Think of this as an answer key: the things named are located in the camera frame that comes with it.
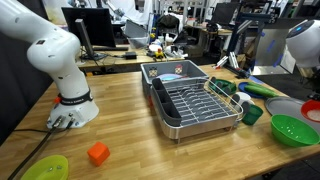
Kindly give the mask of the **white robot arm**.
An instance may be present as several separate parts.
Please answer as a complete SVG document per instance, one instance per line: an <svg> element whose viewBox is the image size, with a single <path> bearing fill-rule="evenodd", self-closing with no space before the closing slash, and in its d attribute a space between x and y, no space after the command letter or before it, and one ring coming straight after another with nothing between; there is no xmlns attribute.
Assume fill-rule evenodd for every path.
<svg viewBox="0 0 320 180"><path fill-rule="evenodd" d="M55 82L61 100L47 120L48 128L81 128L99 113L84 73L75 63L80 41L35 14L18 0L0 0L0 31L29 42L29 62Z"/></svg>

